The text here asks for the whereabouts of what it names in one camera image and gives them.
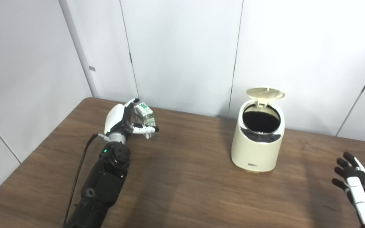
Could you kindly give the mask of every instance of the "robotic hand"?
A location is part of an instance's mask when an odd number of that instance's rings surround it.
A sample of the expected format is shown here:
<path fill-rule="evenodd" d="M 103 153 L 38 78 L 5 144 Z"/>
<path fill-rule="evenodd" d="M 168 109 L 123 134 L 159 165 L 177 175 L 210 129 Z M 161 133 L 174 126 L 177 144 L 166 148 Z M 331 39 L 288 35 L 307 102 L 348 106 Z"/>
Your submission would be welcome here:
<path fill-rule="evenodd" d="M 349 152 L 344 152 L 343 157 L 345 160 L 336 160 L 341 168 L 336 167 L 335 172 L 346 182 L 333 178 L 332 183 L 346 192 L 349 201 L 356 208 L 361 228 L 365 228 L 365 169 Z"/>
<path fill-rule="evenodd" d="M 100 152 L 99 159 L 92 168 L 83 187 L 81 199 L 68 221 L 65 219 L 63 228 L 100 228 L 108 209 L 118 199 L 120 190 L 127 176 L 130 165 L 130 150 L 125 145 L 127 137 L 132 134 L 158 132 L 158 127 L 130 123 L 133 104 L 139 102 L 135 98 L 126 104 L 118 104 L 108 113 L 104 134 L 95 134 L 108 143 Z"/>

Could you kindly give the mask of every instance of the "open lid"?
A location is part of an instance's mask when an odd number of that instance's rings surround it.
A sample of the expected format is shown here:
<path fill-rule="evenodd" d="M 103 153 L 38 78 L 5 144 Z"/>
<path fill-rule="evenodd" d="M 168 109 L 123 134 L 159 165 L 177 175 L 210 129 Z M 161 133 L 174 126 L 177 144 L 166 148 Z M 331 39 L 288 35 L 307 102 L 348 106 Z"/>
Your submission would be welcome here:
<path fill-rule="evenodd" d="M 252 88 L 246 91 L 246 94 L 253 99 L 257 99 L 257 106 L 260 108 L 267 107 L 268 101 L 278 100 L 285 97 L 285 93 L 272 88 Z"/>

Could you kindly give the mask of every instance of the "cream trash can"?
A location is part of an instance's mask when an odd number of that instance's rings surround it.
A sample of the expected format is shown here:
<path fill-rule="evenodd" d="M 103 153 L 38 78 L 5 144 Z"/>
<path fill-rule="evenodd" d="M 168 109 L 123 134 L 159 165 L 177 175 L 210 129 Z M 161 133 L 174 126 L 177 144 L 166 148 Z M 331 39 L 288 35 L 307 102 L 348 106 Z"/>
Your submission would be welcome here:
<path fill-rule="evenodd" d="M 239 111 L 232 161 L 246 171 L 268 172 L 277 162 L 285 129 L 284 113 L 270 101 L 285 94 L 272 88 L 252 88 L 246 93 L 252 100 Z"/>

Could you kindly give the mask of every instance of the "green and white carton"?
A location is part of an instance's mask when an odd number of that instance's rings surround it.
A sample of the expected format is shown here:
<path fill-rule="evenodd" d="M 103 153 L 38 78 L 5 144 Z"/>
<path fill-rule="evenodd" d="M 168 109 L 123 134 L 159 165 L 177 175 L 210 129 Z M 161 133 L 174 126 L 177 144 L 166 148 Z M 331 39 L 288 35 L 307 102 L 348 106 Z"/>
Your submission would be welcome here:
<path fill-rule="evenodd" d="M 149 106 L 147 106 L 144 102 L 141 102 L 135 105 L 135 113 L 136 113 L 136 120 L 138 123 L 148 125 L 148 126 L 156 126 L 155 121 L 155 114 L 153 110 Z M 149 139 L 154 136 L 155 133 L 144 134 L 144 136 Z"/>

